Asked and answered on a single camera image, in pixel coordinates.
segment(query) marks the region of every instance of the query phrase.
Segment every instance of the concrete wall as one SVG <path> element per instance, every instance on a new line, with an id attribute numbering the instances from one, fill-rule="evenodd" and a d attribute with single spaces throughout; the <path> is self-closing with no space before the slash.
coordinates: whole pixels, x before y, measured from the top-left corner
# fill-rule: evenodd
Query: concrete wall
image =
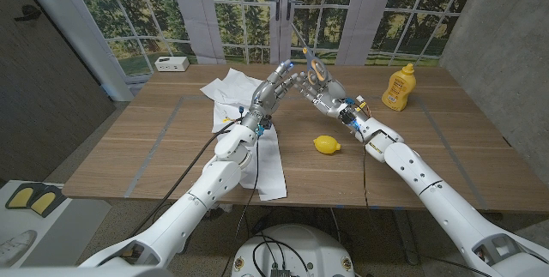
<path id="1" fill-rule="evenodd" d="M 468 0 L 440 65 L 549 184 L 549 0 Z"/>

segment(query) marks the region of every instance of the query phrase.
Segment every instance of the door handle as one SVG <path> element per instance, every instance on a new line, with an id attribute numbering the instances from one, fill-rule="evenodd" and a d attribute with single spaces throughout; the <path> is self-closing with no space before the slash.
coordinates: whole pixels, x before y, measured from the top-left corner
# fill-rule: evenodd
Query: door handle
<path id="1" fill-rule="evenodd" d="M 23 5 L 23 7 L 21 7 L 21 12 L 23 13 L 23 16 L 14 18 L 14 21 L 36 20 L 42 14 L 42 11 L 40 11 L 33 5 Z"/>
<path id="2" fill-rule="evenodd" d="M 281 0 L 265 0 L 266 2 L 276 2 L 276 20 L 281 18 Z"/>
<path id="3" fill-rule="evenodd" d="M 287 21 L 290 21 L 290 11 L 292 10 L 292 3 L 299 5 L 299 4 L 303 4 L 303 1 L 288 0 L 287 10 L 286 10 Z"/>

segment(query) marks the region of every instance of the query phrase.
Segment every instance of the window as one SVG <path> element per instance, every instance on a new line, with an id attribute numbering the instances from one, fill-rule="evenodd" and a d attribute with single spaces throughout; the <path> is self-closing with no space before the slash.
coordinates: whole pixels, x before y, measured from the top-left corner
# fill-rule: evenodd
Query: window
<path id="1" fill-rule="evenodd" d="M 326 64 L 335 64 L 350 0 L 298 0 L 293 23 L 304 42 Z M 307 63 L 298 36 L 292 32 L 291 58 L 295 63 Z"/>
<path id="2" fill-rule="evenodd" d="M 154 72 L 160 56 L 196 56 L 176 0 L 83 0 L 127 76 Z"/>
<path id="3" fill-rule="evenodd" d="M 366 65 L 437 66 L 467 0 L 388 0 Z"/>
<path id="4" fill-rule="evenodd" d="M 223 53 L 228 63 L 269 63 L 270 3 L 214 0 Z"/>

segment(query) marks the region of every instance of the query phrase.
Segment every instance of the wooden table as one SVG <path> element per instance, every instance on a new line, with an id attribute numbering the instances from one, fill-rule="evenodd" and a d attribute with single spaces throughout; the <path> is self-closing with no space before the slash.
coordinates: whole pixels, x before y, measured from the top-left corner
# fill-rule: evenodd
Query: wooden table
<path id="1" fill-rule="evenodd" d="M 63 188 L 74 198 L 160 199 L 211 136 L 214 102 L 200 88 L 228 65 L 192 65 L 184 73 L 154 74 Z M 272 65 L 233 65 L 265 79 Z M 301 71 L 305 66 L 297 66 Z M 417 68 L 418 85 L 406 109 L 391 111 L 380 100 L 398 67 L 330 66 L 351 96 L 361 94 L 373 117 L 399 132 L 430 167 L 476 208 L 548 212 L 549 190 L 467 96 L 440 68 Z M 339 121 L 322 115 L 290 91 L 273 116 L 287 198 L 252 204 L 363 208 L 362 148 Z M 342 149 L 320 154 L 312 140 L 331 135 Z M 197 180 L 214 145 L 172 194 L 179 198 Z M 373 208 L 423 208 L 387 165 L 366 157 L 368 201 Z M 246 203 L 237 186 L 221 201 Z"/>

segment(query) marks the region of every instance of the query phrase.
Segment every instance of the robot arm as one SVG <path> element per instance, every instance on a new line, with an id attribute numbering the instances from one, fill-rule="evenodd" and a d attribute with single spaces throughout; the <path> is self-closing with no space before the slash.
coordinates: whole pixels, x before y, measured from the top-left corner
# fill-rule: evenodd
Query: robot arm
<path id="1" fill-rule="evenodd" d="M 310 53 L 305 45 L 304 53 Z M 340 119 L 365 150 L 386 162 L 410 186 L 438 224 L 448 233 L 467 264 L 490 276 L 547 276 L 549 250 L 501 229 L 441 179 L 398 133 L 340 95 L 345 92 L 320 59 L 307 56 L 309 72 L 292 75 L 294 86 L 323 114 Z M 330 83 L 336 83 L 332 93 Z"/>
<path id="2" fill-rule="evenodd" d="M 179 198 L 147 230 L 107 247 L 88 258 L 81 267 L 95 268 L 111 265 L 149 265 L 165 268 L 173 256 L 183 250 L 189 235 L 203 215 L 222 196 L 231 191 L 251 161 L 253 146 L 264 129 L 270 126 L 270 115 L 293 85 L 283 77 L 292 68 L 285 61 L 254 92 L 250 111 L 241 124 L 215 146 L 215 156 L 204 166 L 196 183 Z"/>

